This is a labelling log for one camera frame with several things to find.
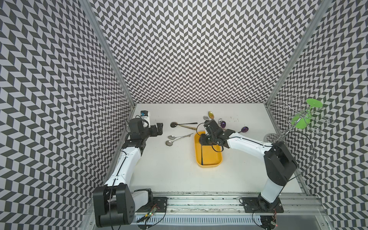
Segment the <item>silver ornate spoon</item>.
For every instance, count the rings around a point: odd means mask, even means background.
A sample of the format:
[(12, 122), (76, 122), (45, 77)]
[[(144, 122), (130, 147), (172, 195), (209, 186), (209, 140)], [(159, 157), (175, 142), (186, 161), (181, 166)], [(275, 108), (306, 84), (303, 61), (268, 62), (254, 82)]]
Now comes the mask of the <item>silver ornate spoon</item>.
[(192, 134), (188, 134), (188, 135), (184, 135), (184, 136), (173, 136), (173, 135), (169, 135), (168, 136), (168, 139), (169, 140), (176, 140), (176, 139), (179, 139), (179, 138), (185, 138), (185, 137), (190, 137)]

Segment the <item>plain silver spoon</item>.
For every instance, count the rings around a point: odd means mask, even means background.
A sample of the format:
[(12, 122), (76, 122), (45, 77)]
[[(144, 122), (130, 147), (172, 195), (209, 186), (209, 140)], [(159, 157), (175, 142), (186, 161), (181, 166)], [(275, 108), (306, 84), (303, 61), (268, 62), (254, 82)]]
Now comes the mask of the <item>plain silver spoon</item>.
[(184, 139), (184, 138), (187, 138), (187, 137), (191, 137), (192, 134), (189, 134), (189, 135), (185, 135), (185, 136), (180, 136), (180, 137), (175, 137), (173, 135), (170, 135), (168, 136), (168, 140), (165, 142), (166, 146), (173, 146), (173, 143), (178, 141), (178, 140), (181, 140), (181, 139)]

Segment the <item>yellow plastic storage box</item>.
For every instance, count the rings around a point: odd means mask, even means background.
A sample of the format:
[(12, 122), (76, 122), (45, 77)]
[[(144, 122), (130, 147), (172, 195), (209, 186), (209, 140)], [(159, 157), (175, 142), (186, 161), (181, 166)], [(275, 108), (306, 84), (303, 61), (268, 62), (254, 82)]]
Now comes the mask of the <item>yellow plastic storage box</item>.
[(205, 131), (199, 132), (199, 134), (196, 134), (194, 137), (195, 159), (197, 164), (202, 168), (219, 166), (223, 160), (220, 146), (203, 146), (203, 166), (201, 165), (201, 144), (199, 143), (201, 134), (205, 134)]

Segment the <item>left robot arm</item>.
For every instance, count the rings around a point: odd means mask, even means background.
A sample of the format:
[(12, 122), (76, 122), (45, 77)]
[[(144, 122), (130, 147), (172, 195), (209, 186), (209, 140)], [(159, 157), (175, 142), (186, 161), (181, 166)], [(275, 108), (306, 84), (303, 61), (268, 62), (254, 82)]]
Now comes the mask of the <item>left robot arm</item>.
[(163, 134), (163, 123), (151, 125), (149, 116), (131, 119), (117, 164), (103, 186), (93, 191), (95, 223), (98, 228), (129, 225), (136, 211), (149, 210), (154, 197), (149, 188), (131, 191), (130, 181), (149, 137)]

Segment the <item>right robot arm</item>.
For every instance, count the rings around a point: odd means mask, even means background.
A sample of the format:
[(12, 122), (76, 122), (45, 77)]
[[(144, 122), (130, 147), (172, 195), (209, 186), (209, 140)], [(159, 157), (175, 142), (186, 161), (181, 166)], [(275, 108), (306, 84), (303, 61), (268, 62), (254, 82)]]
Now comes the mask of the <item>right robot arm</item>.
[(220, 146), (221, 149), (235, 149), (264, 161), (268, 179), (259, 194), (259, 201), (272, 204), (291, 179), (297, 163), (286, 145), (281, 142), (262, 142), (246, 138), (231, 129), (222, 129), (214, 120), (204, 122), (205, 134), (199, 143), (203, 146)]

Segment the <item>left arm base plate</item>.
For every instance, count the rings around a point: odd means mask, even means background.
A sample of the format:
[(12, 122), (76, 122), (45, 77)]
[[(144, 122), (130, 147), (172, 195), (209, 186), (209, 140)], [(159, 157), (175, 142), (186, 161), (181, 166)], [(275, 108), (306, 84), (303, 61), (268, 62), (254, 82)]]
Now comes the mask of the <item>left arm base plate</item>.
[(151, 202), (142, 206), (137, 210), (138, 213), (148, 213), (155, 211), (158, 213), (165, 213), (167, 211), (168, 197), (154, 197)]

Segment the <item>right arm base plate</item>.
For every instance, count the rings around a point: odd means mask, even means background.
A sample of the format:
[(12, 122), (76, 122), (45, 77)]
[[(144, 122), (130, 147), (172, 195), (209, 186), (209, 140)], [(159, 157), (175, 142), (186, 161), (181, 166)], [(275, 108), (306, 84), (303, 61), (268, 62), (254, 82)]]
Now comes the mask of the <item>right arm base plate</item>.
[(261, 212), (261, 213), (284, 213), (284, 209), (279, 197), (273, 203), (269, 203), (262, 197), (241, 197), (245, 213)]

